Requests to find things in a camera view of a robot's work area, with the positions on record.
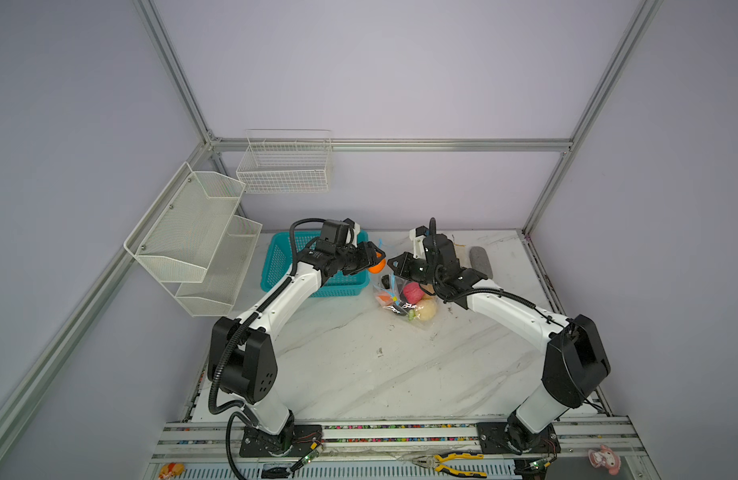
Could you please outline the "pink toy fruit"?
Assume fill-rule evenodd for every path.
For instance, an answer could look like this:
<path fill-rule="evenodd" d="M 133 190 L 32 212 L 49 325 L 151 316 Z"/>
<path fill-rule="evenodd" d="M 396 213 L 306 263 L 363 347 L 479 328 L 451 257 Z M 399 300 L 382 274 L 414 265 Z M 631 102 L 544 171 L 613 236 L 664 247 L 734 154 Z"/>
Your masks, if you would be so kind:
<path fill-rule="evenodd" d="M 416 282 L 407 283 L 401 290 L 401 295 L 406 303 L 416 305 L 426 296 L 420 285 Z"/>

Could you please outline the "clear zip bag blue zipper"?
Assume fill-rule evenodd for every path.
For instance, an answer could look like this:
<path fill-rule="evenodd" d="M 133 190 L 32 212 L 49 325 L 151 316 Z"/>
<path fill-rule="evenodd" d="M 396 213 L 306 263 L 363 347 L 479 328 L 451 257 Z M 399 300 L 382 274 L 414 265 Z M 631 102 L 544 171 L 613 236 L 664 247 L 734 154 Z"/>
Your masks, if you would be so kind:
<path fill-rule="evenodd" d="M 386 256 L 369 269 L 374 298 L 379 306 L 417 328 L 429 328 L 439 314 L 440 302 L 431 283 L 419 283 L 397 276 Z"/>

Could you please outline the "cream toy pear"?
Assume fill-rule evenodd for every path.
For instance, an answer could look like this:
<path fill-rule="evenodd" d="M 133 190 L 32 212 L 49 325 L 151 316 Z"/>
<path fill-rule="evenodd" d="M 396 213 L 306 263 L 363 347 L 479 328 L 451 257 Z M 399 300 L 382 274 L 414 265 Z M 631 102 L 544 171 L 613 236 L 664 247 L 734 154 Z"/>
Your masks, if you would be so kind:
<path fill-rule="evenodd" d="M 438 303 L 432 298 L 423 298 L 415 306 L 414 319 L 419 322 L 428 322 L 438 313 Z"/>

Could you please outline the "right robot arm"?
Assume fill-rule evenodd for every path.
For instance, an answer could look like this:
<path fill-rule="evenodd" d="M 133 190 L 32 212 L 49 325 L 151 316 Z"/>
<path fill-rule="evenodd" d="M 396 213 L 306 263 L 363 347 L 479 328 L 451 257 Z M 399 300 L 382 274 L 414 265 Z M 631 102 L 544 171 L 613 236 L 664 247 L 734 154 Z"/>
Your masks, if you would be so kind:
<path fill-rule="evenodd" d="M 483 247 L 494 281 L 553 310 L 525 248 L 513 230 L 445 231 L 465 263 Z M 371 392 L 372 418 L 465 419 L 505 416 L 540 385 L 544 353 L 508 327 L 473 310 L 436 300 L 434 318 L 414 326 L 388 320 L 393 343 L 382 342 L 383 368 Z"/>

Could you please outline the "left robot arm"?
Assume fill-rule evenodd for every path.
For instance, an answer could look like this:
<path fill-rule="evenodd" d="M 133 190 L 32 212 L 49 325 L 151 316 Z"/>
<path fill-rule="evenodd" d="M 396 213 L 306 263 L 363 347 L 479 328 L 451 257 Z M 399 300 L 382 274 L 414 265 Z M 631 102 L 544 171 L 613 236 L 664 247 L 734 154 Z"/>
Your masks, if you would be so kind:
<path fill-rule="evenodd" d="M 379 265 L 385 253 L 358 239 L 351 219 L 306 218 L 288 231 L 291 265 L 251 308 L 215 322 L 206 370 L 211 381 L 210 414 L 239 413 L 245 424 L 278 436 L 293 421 L 275 391 L 278 375 L 274 343 L 294 313 L 337 274 L 356 275 Z"/>

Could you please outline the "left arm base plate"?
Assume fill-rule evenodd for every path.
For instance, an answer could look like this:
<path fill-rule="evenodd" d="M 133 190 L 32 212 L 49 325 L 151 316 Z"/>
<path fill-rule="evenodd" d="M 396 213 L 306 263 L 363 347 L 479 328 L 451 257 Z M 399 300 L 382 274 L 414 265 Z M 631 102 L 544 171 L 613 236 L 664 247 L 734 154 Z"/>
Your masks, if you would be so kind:
<path fill-rule="evenodd" d="M 238 454 L 241 458 L 302 457 L 322 437 L 321 425 L 292 424 L 278 435 L 246 427 Z"/>

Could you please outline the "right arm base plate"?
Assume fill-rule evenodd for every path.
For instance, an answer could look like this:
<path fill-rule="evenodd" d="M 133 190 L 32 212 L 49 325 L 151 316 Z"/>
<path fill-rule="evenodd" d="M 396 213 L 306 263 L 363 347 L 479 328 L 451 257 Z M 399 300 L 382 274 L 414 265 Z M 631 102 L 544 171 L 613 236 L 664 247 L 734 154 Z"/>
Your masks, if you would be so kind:
<path fill-rule="evenodd" d="M 477 437 L 484 454 L 558 454 L 561 450 L 552 424 L 539 433 L 516 421 L 480 422 Z"/>

